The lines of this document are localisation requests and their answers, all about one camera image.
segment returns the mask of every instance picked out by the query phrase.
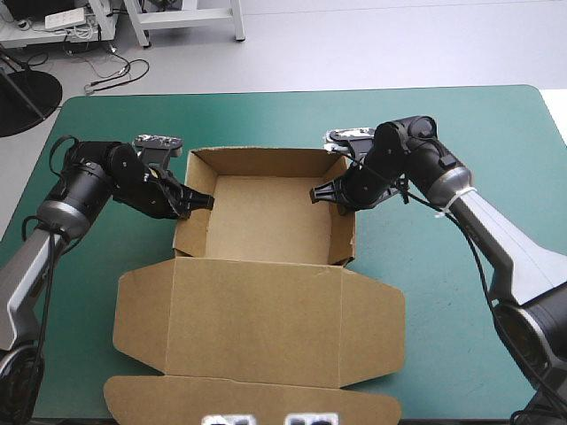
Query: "green table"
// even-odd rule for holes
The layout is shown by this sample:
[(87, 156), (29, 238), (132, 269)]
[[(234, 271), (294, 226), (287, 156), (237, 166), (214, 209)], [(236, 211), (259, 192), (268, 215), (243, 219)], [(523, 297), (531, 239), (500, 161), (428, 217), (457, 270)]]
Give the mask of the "green table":
[[(171, 167), (182, 179), (191, 148), (319, 147), (327, 129), (416, 114), (438, 120), (439, 137), (473, 170), (486, 199), (536, 241), (567, 252), (567, 152), (539, 92), (512, 86), (71, 99), (0, 245), (0, 263), (20, 246), (19, 224), (56, 181), (47, 152), (60, 135), (124, 142), (142, 133), (180, 136), (185, 155)], [(157, 373), (113, 349), (114, 305), (121, 274), (172, 257), (174, 226), (110, 203), (61, 260), (37, 416), (106, 417), (108, 377)], [(396, 197), (358, 214), (357, 237), (349, 268), (406, 293), (407, 356), (400, 373), (354, 388), (399, 398), (406, 418), (503, 418), (523, 407), (532, 389), (493, 331), (454, 227)]]

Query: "cardboard box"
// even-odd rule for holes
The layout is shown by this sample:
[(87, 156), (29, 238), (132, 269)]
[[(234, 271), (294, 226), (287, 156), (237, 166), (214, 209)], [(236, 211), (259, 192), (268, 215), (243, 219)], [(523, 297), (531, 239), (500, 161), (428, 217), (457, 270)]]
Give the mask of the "cardboard box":
[(346, 170), (317, 149), (210, 148), (189, 154), (187, 184), (213, 194), (212, 211), (179, 221), (178, 255), (302, 264), (354, 257), (354, 214), (311, 204), (309, 190)]
[(166, 376), (116, 376), (122, 425), (338, 412), (391, 424), (394, 398), (338, 390), (403, 363), (404, 298), (343, 267), (176, 258), (120, 278), (114, 345)]
[(258, 425), (304, 412), (338, 413), (341, 425), (397, 425), (401, 417), (396, 399), (378, 394), (182, 376), (115, 376), (105, 399), (123, 425), (201, 425), (209, 414), (253, 414)]
[(343, 267), (177, 258), (120, 278), (114, 345), (166, 375), (341, 388), (401, 368), (404, 299)]
[(114, 345), (165, 376), (115, 376), (121, 425), (199, 425), (211, 414), (339, 413), (397, 425), (394, 398), (340, 390), (399, 370), (404, 298), (344, 269), (354, 214), (311, 204), (346, 170), (321, 150), (193, 151), (187, 183), (215, 197), (175, 231), (176, 257), (120, 278)]

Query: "gray floor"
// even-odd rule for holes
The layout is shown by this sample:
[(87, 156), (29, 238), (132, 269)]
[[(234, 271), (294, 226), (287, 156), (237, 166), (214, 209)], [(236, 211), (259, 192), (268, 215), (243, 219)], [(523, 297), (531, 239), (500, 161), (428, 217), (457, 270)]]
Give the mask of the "gray floor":
[[(202, 0), (201, 7), (227, 1)], [(126, 17), (116, 45), (146, 58), (150, 73), (109, 95), (381, 89), (531, 84), (567, 89), (567, 2), (563, 0), (242, 0), (245, 42), (230, 26), (153, 32), (141, 49)], [(120, 64), (87, 56), (100, 73)], [(94, 81), (90, 66), (51, 48), (43, 70), (65, 98)], [(565, 111), (554, 92), (554, 116)], [(4, 233), (55, 117), (0, 138), (0, 235)]]

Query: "box flap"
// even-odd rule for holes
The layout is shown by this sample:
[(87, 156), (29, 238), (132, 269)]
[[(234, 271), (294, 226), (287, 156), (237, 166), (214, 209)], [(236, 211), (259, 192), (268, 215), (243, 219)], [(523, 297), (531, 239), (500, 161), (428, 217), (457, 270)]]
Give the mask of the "box flap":
[[(207, 195), (214, 193), (217, 173), (200, 157), (190, 153), (187, 157), (186, 184)], [(191, 213), (189, 220), (178, 220), (174, 235), (174, 248), (185, 255), (205, 257), (206, 233), (211, 212), (196, 210)]]
[(289, 413), (336, 412), (341, 425), (397, 425), (395, 398), (347, 390), (179, 376), (115, 376), (105, 400), (121, 425), (200, 425), (209, 414), (253, 414), (282, 425)]
[(400, 370), (405, 299), (389, 285), (343, 270), (340, 386)]
[(403, 361), (401, 292), (343, 267), (178, 258), (119, 293), (116, 347), (167, 375), (339, 388)]
[[(323, 176), (323, 182), (330, 182), (342, 175), (346, 170), (345, 159), (341, 158), (327, 170)], [(329, 264), (346, 265), (354, 259), (355, 255), (355, 214), (349, 212), (344, 215), (339, 214), (338, 206), (327, 204), (330, 216), (330, 247)]]
[(340, 271), (178, 259), (166, 373), (337, 388)]
[(321, 177), (340, 158), (323, 149), (204, 148), (192, 151), (220, 175)]
[(214, 195), (211, 212), (180, 221), (184, 255), (307, 264), (353, 257), (354, 216), (311, 204), (309, 190), (343, 173), (339, 155), (314, 149), (212, 148), (192, 151), (187, 184)]
[(160, 371), (166, 369), (175, 261), (140, 268), (119, 280), (114, 346)]

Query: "cable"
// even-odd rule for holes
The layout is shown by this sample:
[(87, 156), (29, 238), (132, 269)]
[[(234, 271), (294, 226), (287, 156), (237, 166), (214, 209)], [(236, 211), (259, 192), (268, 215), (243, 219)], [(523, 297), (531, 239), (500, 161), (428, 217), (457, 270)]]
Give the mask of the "cable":
[(75, 249), (76, 246), (81, 243), (82, 241), (82, 237), (80, 237), (79, 239), (77, 239), (76, 241), (74, 241), (72, 244), (70, 244), (62, 253), (61, 256), (64, 256), (65, 254), (67, 254), (68, 252), (70, 252), (71, 250)]
[(88, 60), (87, 58), (85, 58), (84, 56), (79, 56), (79, 55), (76, 55), (76, 54), (68, 55), (68, 56), (69, 56), (70, 58), (78, 58), (78, 59), (81, 60), (81, 62), (87, 63), (87, 64), (90, 66), (90, 68), (92, 69), (92, 71), (95, 73), (95, 75), (96, 75), (98, 78), (102, 78), (102, 79), (113, 77), (114, 75), (117, 75), (118, 73), (123, 73), (123, 72), (124, 72), (123, 70), (125, 69), (125, 67), (123, 66), (123, 67), (122, 67), (121, 69), (119, 69), (118, 71), (114, 71), (113, 73), (110, 73), (110, 74), (108, 74), (108, 75), (102, 75), (102, 74), (95, 68), (94, 64), (93, 64), (90, 60)]
[[(29, 220), (31, 220), (32, 218), (40, 221), (41, 223), (43, 223), (45, 226), (49, 226), (49, 223), (47, 223), (45, 220), (40, 219), (39, 217), (26, 217), (24, 219), (24, 222), (22, 223), (22, 229), (25, 227), (25, 225), (27, 224), (27, 222)], [(50, 310), (50, 302), (51, 302), (51, 288), (53, 287), (53, 273), (54, 273), (54, 269), (55, 269), (55, 233), (52, 230), (48, 230), (49, 234), (50, 234), (50, 240), (49, 240), (49, 247), (47, 250), (47, 255), (48, 255), (48, 266), (47, 266), (47, 270), (46, 270), (46, 278), (45, 278), (45, 296), (44, 296), (44, 301), (43, 301), (43, 314), (42, 314), (42, 324), (40, 327), (40, 331), (39, 331), (39, 337), (37, 340), (37, 351), (35, 352), (35, 358), (34, 358), (34, 363), (32, 365), (32, 371), (31, 371), (31, 376), (29, 377), (29, 385), (27, 387), (27, 391), (26, 391), (26, 398), (25, 398), (25, 402), (21, 411), (21, 415), (19, 417), (19, 425), (24, 425), (25, 423), (25, 419), (27, 416), (27, 409), (29, 407), (29, 402), (31, 399), (31, 395), (32, 392), (34, 390), (35, 387), (35, 382), (37, 379), (37, 372), (38, 372), (38, 367), (39, 367), (39, 363), (40, 360), (42, 358), (42, 353), (43, 353), (43, 346), (45, 344), (45, 335), (46, 335), (46, 330), (47, 330), (47, 320), (49, 317), (49, 310)]]
[(98, 92), (98, 91), (104, 91), (104, 90), (108, 90), (108, 89), (114, 89), (114, 88), (120, 87), (120, 86), (126, 86), (127, 84), (130, 84), (131, 82), (141, 80), (147, 73), (150, 72), (151, 66), (150, 66), (150, 63), (149, 63), (147, 60), (145, 60), (145, 59), (134, 59), (134, 60), (131, 60), (131, 61), (128, 62), (128, 65), (129, 65), (129, 67), (128, 67), (128, 72), (127, 72), (128, 74), (129, 74), (129, 68), (131, 68), (132, 64), (134, 64), (134, 63), (136, 63), (136, 62), (141, 62), (141, 63), (144, 63), (144, 64), (146, 65), (145, 70), (144, 70), (140, 75), (138, 75), (136, 78), (131, 78), (131, 79), (128, 80), (128, 81), (117, 82), (117, 83), (115, 83), (115, 84), (111, 84), (110, 86), (105, 86), (105, 87), (102, 87), (102, 88), (100, 88), (100, 89), (87, 89), (87, 87), (93, 87), (93, 86), (97, 86), (98, 84), (101, 84), (101, 83), (104, 83), (104, 82), (109, 82), (109, 81), (112, 81), (112, 80), (116, 80), (116, 79), (118, 79), (118, 78), (123, 77), (125, 74), (123, 74), (123, 75), (117, 75), (116, 77), (112, 77), (112, 78), (109, 78), (109, 79), (106, 79), (106, 80), (102, 80), (102, 81), (94, 81), (94, 82), (92, 82), (92, 83), (90, 83), (90, 84), (87, 84), (87, 86), (85, 86), (85, 92), (87, 93), (87, 95), (92, 95), (93, 93), (96, 93), (96, 92)]
[[(438, 206), (436, 206), (436, 205), (434, 205), (434, 204), (432, 204), (428, 201), (425, 201), (425, 200), (421, 199), (420, 197), (417, 197), (416, 195), (411, 193), (409, 190), (401, 187), (397, 182), (396, 183), (390, 182), (388, 179), (383, 177), (380, 173), (376, 172), (374, 169), (367, 166), (366, 164), (364, 164), (360, 160), (353, 158), (352, 156), (345, 154), (344, 152), (341, 152), (341, 151), (335, 151), (335, 152), (339, 153), (340, 155), (342, 155), (346, 158), (349, 158), (358, 166), (365, 167), (368, 171), (370, 171), (373, 175), (375, 175), (378, 179), (382, 180), (383, 182), (391, 183), (396, 189), (398, 189), (400, 191), (400, 193), (402, 193), (402, 194), (404, 194), (408, 197), (411, 197), (412, 199), (414, 199), (419, 204), (428, 206), (429, 208), (431, 208), (435, 211), (438, 211), (438, 212), (441, 211), (440, 207), (438, 207)], [(488, 309), (490, 310), (491, 315), (493, 316), (494, 325), (496, 326), (496, 328), (498, 328), (499, 332), (501, 333), (501, 337), (503, 337), (506, 345), (512, 349), (512, 351), (516, 354), (517, 358), (521, 360), (521, 362), (524, 364), (524, 366), (527, 368), (527, 370), (530, 372), (530, 374), (532, 374), (534, 379), (540, 384), (540, 386), (543, 388), (543, 390), (546, 393), (546, 397), (548, 397), (548, 398), (551, 397), (555, 401), (557, 401), (561, 405), (563, 405), (563, 409), (562, 409), (561, 407), (558, 407), (551, 399), (548, 400), (550, 405), (557, 411), (557, 412), (553, 412), (553, 414), (555, 414), (557, 417), (563, 418), (567, 421), (567, 412), (565, 412), (565, 407), (567, 407), (567, 400), (565, 398), (563, 398), (556, 390), (551, 388), (548, 385), (548, 383), (545, 382), (545, 380), (535, 371), (535, 369), (532, 367), (532, 365), (530, 365), (530, 363), (524, 358), (524, 355), (517, 348), (516, 344), (512, 341), (512, 338), (510, 338), (510, 336), (508, 335), (508, 332), (506, 331), (504, 326), (501, 324), (501, 320), (498, 317), (498, 315), (496, 314), (496, 312), (494, 310), (494, 305), (493, 305), (493, 303), (490, 299), (490, 294), (489, 294), (489, 291), (488, 291), (488, 284), (486, 282), (485, 271), (484, 271), (484, 268), (482, 266), (482, 262), (480, 260), (480, 257), (478, 256), (477, 248), (472, 241), (472, 238), (470, 236), (469, 231), (452, 214), (446, 214), (445, 217), (447, 217), (451, 222), (453, 222), (453, 224), (455, 224), (459, 228), (459, 230), (461, 230), (462, 235), (464, 236), (464, 238), (467, 241), (467, 244), (470, 247), (470, 250), (471, 250), (472, 255), (474, 257), (475, 263), (477, 264), (478, 274), (479, 274), (479, 277), (480, 277), (480, 282), (482, 284), (482, 290), (483, 290), (483, 293), (484, 293), (484, 296), (485, 296), (485, 301), (488, 304)], [(524, 409), (522, 411), (514, 412), (512, 414), (512, 416), (510, 416), (510, 423), (513, 425), (515, 423), (516, 419), (517, 419), (517, 416), (521, 415), (521, 414), (538, 414), (538, 413), (536, 413), (536, 409)]]
[(50, 33), (55, 35), (65, 35), (66, 38), (71, 35), (80, 40), (90, 40), (92, 36), (95, 34), (95, 28), (92, 25), (90, 19), (87, 20), (87, 23), (75, 26), (72, 28), (60, 28), (55, 30), (49, 29), (41, 29), (34, 27), (33, 25), (30, 26), (32, 31), (36, 31), (37, 33)]

